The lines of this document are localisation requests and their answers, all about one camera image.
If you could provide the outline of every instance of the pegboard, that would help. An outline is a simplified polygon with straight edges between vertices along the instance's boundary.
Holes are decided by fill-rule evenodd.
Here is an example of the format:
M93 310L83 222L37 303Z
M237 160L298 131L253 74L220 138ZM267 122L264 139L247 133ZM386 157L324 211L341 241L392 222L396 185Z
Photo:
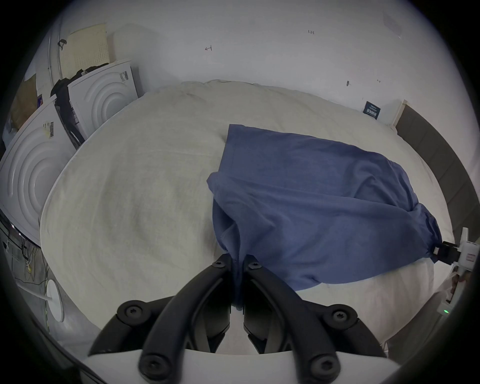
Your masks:
M64 77L71 78L80 69L110 63L105 24L97 24L73 32L60 51Z

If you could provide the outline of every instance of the sticker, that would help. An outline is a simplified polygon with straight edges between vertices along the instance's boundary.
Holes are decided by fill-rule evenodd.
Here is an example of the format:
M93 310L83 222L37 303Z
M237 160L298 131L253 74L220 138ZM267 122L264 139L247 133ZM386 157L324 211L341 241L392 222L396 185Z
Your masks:
M45 132L47 138L51 139L53 137L53 121L43 123L43 132Z
M120 72L120 78L121 78L122 82L128 80L128 73L127 73L127 71L125 71L125 72Z
M378 114L380 113L380 108L372 104L370 101L367 101L363 113L372 116L375 120L377 120Z

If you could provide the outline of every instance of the blue cloth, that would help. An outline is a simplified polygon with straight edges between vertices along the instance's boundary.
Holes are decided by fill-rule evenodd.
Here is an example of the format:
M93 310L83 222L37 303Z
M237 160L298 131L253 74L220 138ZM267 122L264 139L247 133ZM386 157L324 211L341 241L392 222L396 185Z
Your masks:
M442 242L401 166L353 145L230 125L207 182L237 288L247 254L300 290L392 271Z

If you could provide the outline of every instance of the barcode label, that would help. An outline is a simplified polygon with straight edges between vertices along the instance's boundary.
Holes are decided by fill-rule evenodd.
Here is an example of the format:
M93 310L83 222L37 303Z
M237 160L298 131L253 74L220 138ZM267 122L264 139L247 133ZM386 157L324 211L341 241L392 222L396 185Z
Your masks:
M46 121L43 123L43 132L45 132L45 136L51 139L53 137L53 121Z

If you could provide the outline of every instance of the screw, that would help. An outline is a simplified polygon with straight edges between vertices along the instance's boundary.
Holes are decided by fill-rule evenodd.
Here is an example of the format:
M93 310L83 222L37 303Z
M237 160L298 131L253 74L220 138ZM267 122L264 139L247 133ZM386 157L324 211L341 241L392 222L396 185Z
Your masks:
M348 315L343 311L336 311L336 312L333 312L333 319L336 322L342 323L344 321L347 321Z
M133 305L125 310L125 314L132 319L138 319L142 316L142 308Z
M165 380L172 373L168 360L159 355L143 356L138 364L138 369L150 380Z
M257 262L253 262L253 263L248 264L248 267L249 267L250 269L262 268L262 266L261 266L259 263L257 263Z
M225 263L223 261L214 261L212 263L212 266L214 266L215 268L223 268L225 266Z
M315 358L310 365L312 376L317 379L326 379L338 374L339 364L332 356L320 356Z

